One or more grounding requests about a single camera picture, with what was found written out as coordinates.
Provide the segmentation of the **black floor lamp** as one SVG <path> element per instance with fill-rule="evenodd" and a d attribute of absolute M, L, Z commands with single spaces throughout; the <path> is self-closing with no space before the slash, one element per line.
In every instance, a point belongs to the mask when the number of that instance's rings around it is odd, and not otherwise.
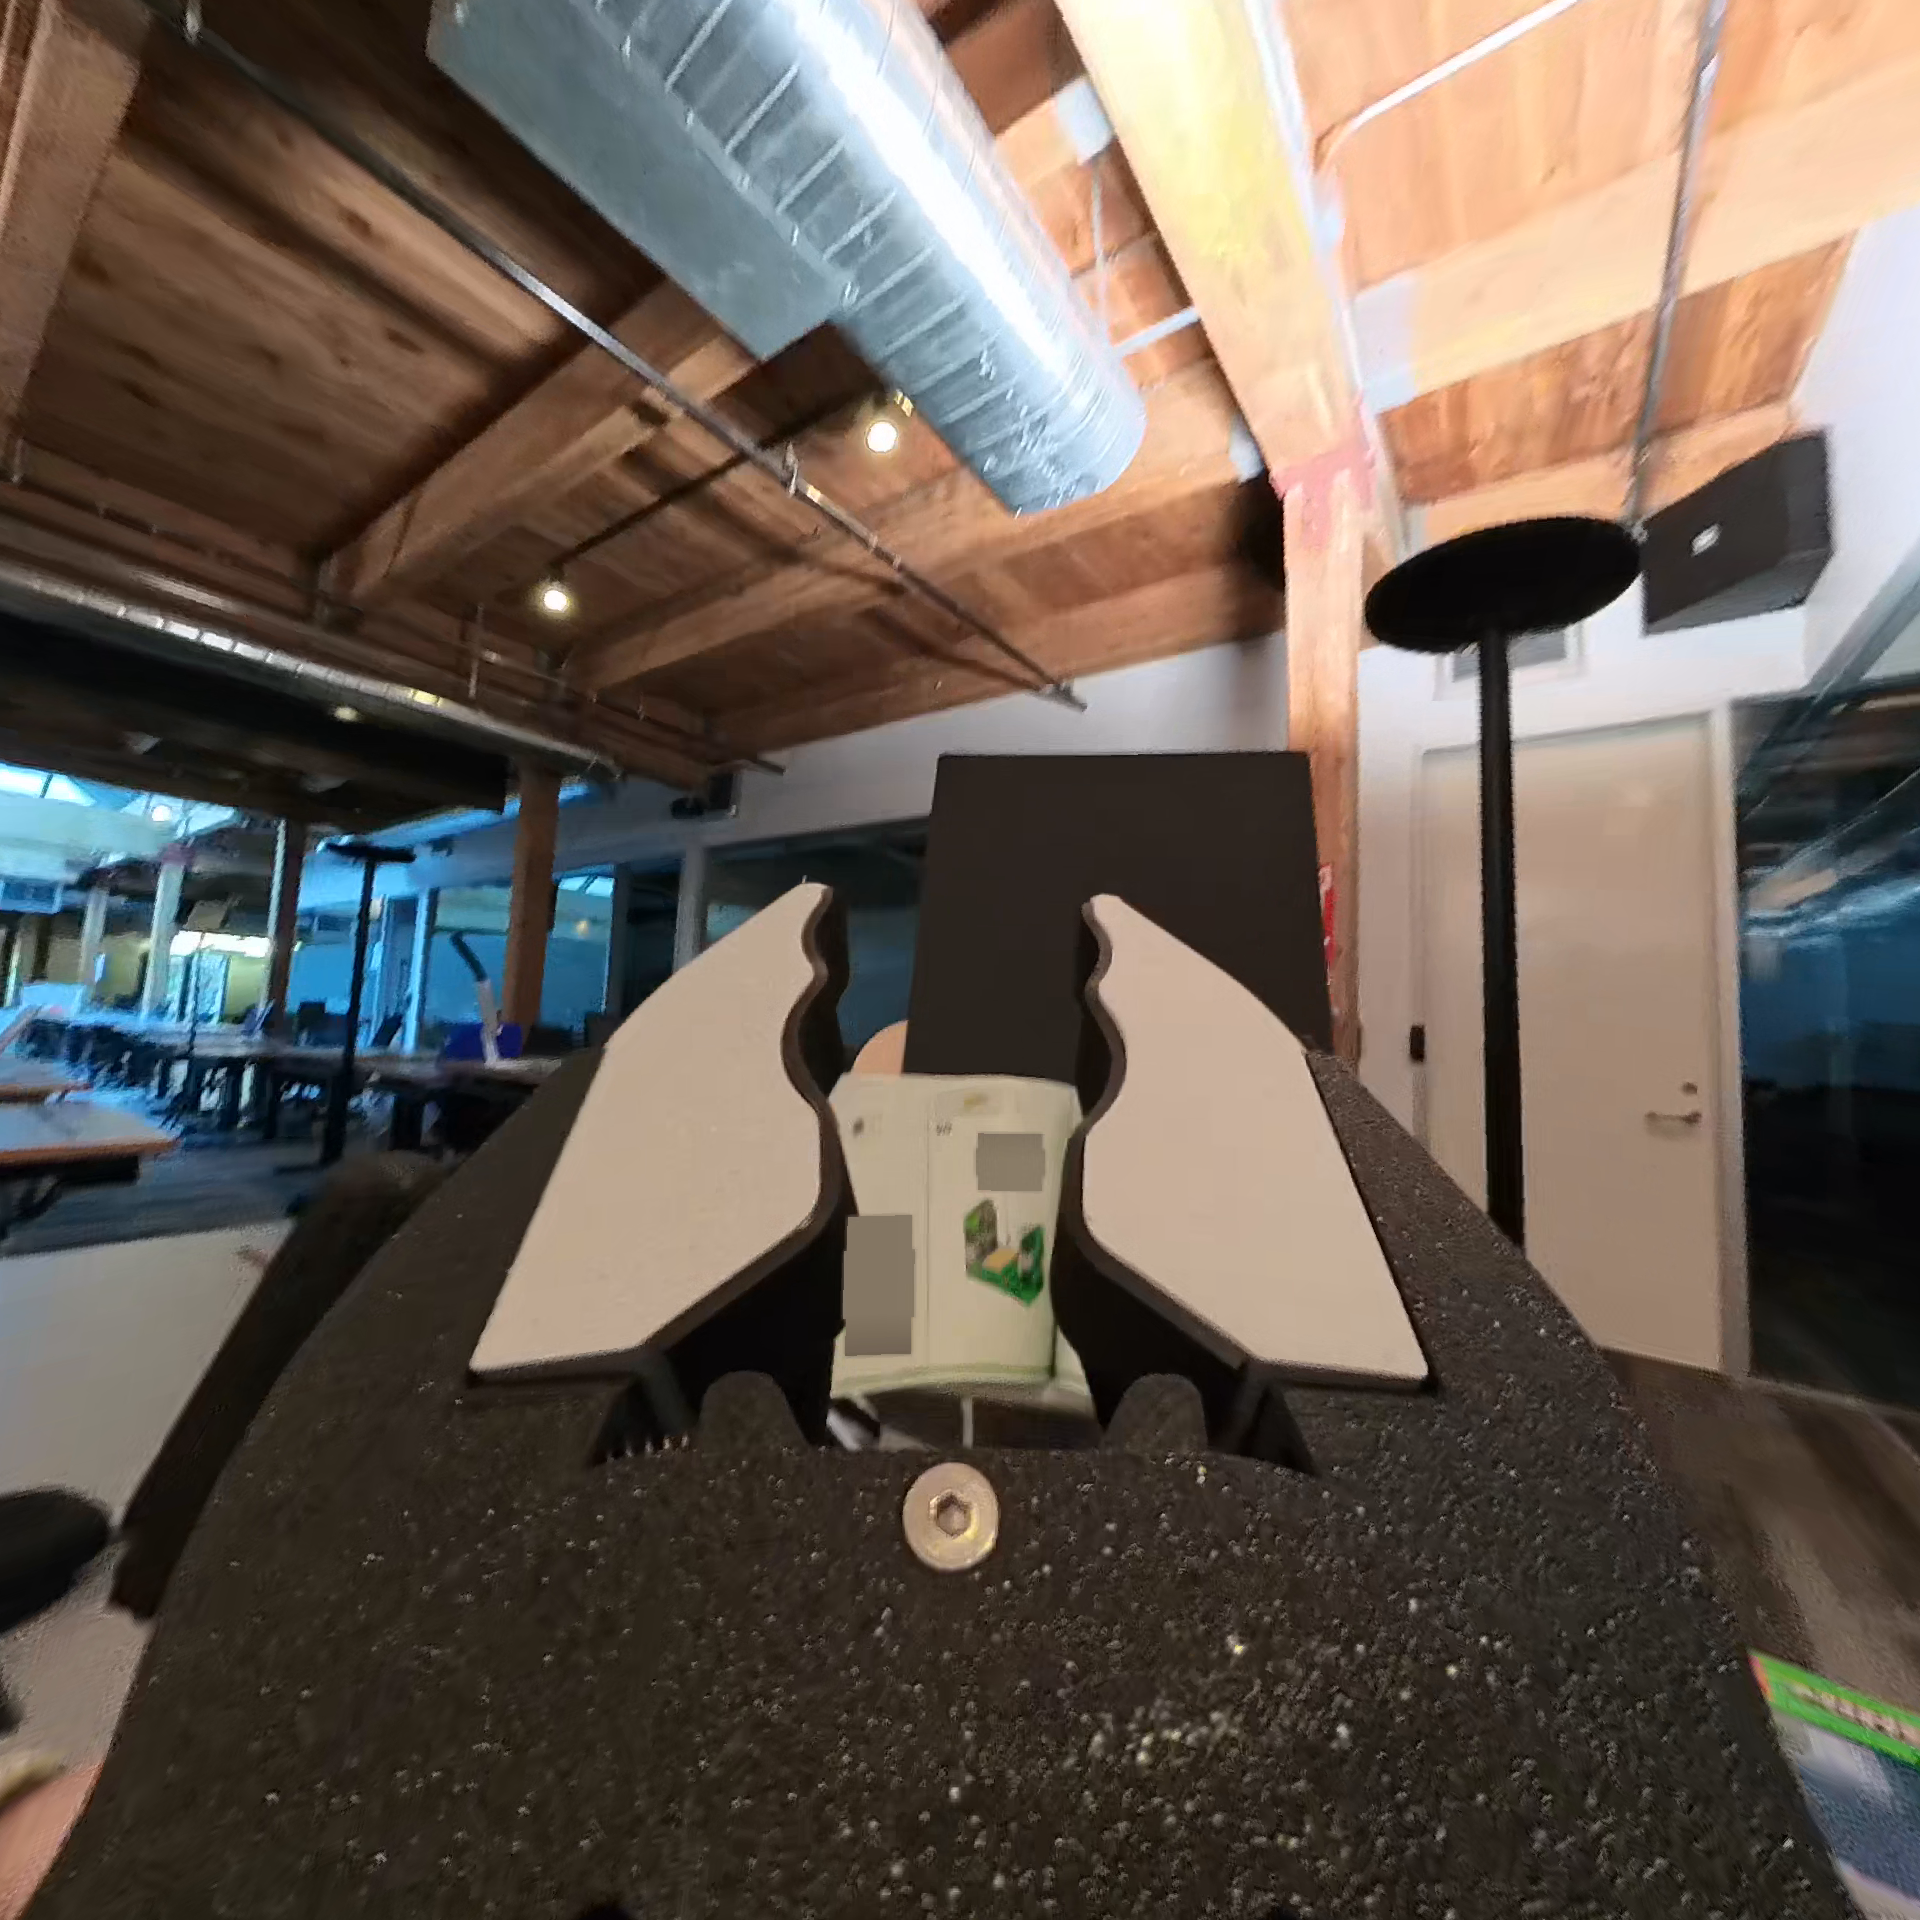
<path fill-rule="evenodd" d="M 1519 1038 L 1513 647 L 1609 607 L 1642 575 L 1614 518 L 1486 525 L 1391 566 L 1365 596 L 1367 634 L 1415 656 L 1474 656 L 1478 701 L 1478 958 L 1486 1211 L 1526 1242 Z"/>

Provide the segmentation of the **lego instruction booklet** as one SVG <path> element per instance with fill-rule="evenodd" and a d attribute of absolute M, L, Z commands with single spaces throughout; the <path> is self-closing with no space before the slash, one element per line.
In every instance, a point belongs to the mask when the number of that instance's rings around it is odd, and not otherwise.
<path fill-rule="evenodd" d="M 853 1071 L 833 1114 L 854 1200 L 833 1392 L 1084 1386 L 1049 1294 L 1079 1095 Z"/>

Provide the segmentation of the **silver ventilation duct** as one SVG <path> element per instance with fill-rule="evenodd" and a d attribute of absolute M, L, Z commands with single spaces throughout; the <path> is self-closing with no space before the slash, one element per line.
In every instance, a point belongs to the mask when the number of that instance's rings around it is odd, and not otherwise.
<path fill-rule="evenodd" d="M 435 66 L 757 359 L 833 324 L 1012 515 L 1146 404 L 913 5 L 435 5 Z"/>

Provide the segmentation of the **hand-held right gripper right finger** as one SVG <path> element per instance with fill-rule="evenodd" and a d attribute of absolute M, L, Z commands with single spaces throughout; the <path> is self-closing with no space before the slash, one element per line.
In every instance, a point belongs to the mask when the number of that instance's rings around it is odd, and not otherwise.
<path fill-rule="evenodd" d="M 1107 1078 L 1073 1138 L 1052 1291 L 1089 1379 L 1426 1386 L 1305 1045 L 1119 895 L 1084 922 Z"/>

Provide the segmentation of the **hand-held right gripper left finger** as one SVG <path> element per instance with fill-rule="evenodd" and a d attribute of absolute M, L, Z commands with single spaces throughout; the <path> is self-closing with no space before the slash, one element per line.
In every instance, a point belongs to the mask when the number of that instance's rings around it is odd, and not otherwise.
<path fill-rule="evenodd" d="M 606 1045 L 495 1303 L 481 1379 L 666 1352 L 833 1221 L 847 963 L 805 879 L 671 973 Z"/>

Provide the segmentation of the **black wall speaker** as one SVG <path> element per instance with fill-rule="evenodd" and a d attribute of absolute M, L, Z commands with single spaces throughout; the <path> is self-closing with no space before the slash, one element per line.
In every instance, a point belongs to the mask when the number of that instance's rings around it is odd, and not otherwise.
<path fill-rule="evenodd" d="M 1642 539 L 1647 635 L 1802 607 L 1834 557 L 1829 435 L 1782 438 L 1654 512 Z"/>

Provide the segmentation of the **black upright panel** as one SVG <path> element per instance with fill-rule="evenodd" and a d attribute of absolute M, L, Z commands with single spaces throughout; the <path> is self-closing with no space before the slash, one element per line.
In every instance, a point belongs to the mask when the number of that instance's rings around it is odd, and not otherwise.
<path fill-rule="evenodd" d="M 1297 751 L 943 756 L 902 1070 L 1069 1084 L 1084 907 L 1117 895 L 1333 1050 L 1310 762 Z"/>

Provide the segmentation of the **green lego set box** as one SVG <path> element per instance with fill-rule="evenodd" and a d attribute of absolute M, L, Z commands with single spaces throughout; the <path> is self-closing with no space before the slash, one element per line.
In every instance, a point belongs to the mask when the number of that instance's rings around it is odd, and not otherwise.
<path fill-rule="evenodd" d="M 1855 1908 L 1918 1915 L 1918 1714 L 1748 1653 L 1774 1733 Z"/>

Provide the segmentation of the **white door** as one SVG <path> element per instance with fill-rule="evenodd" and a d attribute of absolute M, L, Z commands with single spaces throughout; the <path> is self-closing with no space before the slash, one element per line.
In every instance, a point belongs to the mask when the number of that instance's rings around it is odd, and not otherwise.
<path fill-rule="evenodd" d="M 1526 1259 L 1588 1340 L 1743 1368 L 1721 766 L 1706 714 L 1515 743 Z M 1706 1119 L 1643 1111 L 1699 1082 Z"/>

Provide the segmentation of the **wooden office table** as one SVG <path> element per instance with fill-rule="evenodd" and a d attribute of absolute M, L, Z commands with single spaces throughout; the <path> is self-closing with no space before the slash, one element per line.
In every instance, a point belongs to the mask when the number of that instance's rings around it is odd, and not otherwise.
<path fill-rule="evenodd" d="M 87 1100 L 3 1106 L 3 1237 L 44 1215 L 60 1192 L 134 1183 L 179 1135 Z"/>

